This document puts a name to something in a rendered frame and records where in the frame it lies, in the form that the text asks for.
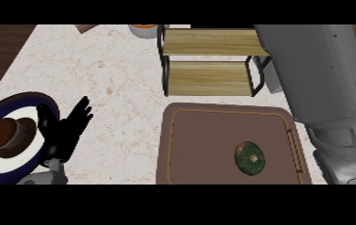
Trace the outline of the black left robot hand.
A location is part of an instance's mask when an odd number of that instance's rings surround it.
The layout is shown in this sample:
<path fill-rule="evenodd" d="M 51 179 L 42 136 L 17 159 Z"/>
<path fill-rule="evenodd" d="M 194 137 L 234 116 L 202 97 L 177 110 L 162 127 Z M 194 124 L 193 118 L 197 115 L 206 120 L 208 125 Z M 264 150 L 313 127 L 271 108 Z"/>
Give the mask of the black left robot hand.
<path fill-rule="evenodd" d="M 51 159 L 57 159 L 60 163 L 67 162 L 93 114 L 87 97 L 81 98 L 67 117 L 60 121 L 47 104 L 39 104 L 35 110 L 36 128 L 44 138 L 38 164 L 47 168 Z"/>

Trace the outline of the brown rectangular tray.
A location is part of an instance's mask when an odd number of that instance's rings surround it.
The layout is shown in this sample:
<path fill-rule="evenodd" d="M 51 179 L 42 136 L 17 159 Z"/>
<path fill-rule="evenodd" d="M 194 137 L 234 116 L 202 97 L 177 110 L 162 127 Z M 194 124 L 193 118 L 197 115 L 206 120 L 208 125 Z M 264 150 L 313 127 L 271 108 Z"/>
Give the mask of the brown rectangular tray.
<path fill-rule="evenodd" d="M 252 142 L 265 166 L 252 176 L 233 161 Z M 172 103 L 162 113 L 155 182 L 160 185 L 308 185 L 290 114 L 279 107 Z"/>

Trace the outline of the green bell pepper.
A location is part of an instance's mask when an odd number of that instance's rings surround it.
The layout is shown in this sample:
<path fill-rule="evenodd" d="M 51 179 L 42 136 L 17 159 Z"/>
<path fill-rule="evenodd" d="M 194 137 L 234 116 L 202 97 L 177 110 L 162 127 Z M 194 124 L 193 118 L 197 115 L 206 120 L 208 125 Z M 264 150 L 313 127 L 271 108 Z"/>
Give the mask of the green bell pepper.
<path fill-rule="evenodd" d="M 265 158 L 261 149 L 251 141 L 243 141 L 234 149 L 234 165 L 248 175 L 257 175 L 265 166 Z"/>

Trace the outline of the brown cupcake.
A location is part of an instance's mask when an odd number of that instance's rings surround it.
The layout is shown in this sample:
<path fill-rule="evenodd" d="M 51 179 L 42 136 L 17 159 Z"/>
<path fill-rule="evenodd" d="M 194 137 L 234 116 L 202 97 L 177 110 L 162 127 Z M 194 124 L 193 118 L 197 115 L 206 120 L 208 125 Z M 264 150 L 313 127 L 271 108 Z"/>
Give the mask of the brown cupcake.
<path fill-rule="evenodd" d="M 35 138 L 35 121 L 30 118 L 0 119 L 0 158 L 16 157 Z"/>

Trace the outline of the white plate blue rim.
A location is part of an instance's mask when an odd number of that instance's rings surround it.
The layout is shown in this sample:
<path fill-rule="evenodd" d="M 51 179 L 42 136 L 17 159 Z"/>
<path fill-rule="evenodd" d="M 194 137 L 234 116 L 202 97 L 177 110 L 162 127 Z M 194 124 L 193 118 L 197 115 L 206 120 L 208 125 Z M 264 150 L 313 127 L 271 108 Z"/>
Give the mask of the white plate blue rim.
<path fill-rule="evenodd" d="M 30 118 L 35 121 L 35 138 L 26 150 L 13 158 L 0 158 L 0 185 L 13 185 L 38 166 L 42 135 L 36 129 L 36 110 L 47 104 L 54 117 L 59 118 L 59 107 L 50 96 L 39 92 L 22 92 L 0 101 L 0 119 Z"/>

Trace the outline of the dark brown wooden panel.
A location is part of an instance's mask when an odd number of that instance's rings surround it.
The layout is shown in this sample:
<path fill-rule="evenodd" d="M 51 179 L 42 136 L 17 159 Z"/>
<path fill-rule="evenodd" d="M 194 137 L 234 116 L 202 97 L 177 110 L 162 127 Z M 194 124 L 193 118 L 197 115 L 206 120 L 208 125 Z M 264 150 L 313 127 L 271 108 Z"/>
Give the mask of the dark brown wooden panel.
<path fill-rule="evenodd" d="M 0 80 L 33 29 L 33 24 L 0 24 Z"/>

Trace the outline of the brown wooden block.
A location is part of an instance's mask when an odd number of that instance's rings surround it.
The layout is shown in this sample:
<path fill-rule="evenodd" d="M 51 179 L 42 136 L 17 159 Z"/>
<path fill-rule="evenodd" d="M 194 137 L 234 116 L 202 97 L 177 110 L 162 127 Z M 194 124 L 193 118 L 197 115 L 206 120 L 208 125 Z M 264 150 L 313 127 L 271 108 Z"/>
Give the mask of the brown wooden block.
<path fill-rule="evenodd" d="M 76 24 L 75 27 L 82 34 L 85 31 L 95 27 L 95 24 Z"/>

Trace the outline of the pale cup orange content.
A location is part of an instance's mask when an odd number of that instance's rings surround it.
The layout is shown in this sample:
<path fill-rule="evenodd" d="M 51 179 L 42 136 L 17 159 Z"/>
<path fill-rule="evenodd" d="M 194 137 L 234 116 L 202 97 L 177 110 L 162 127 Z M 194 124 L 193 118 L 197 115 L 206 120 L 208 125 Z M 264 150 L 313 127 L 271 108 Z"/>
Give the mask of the pale cup orange content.
<path fill-rule="evenodd" d="M 155 39 L 158 37 L 156 24 L 129 24 L 131 34 L 140 39 Z"/>

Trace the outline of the wooden tiered shelf black frame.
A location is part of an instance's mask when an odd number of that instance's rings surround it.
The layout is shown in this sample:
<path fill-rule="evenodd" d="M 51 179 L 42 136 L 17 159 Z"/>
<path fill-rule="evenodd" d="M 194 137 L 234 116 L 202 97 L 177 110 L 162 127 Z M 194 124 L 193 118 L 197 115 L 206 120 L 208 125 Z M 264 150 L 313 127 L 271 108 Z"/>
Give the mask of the wooden tiered shelf black frame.
<path fill-rule="evenodd" d="M 270 57 L 254 29 L 156 28 L 163 96 L 249 96 L 264 87 Z M 169 56 L 243 56 L 243 61 L 171 61 Z"/>

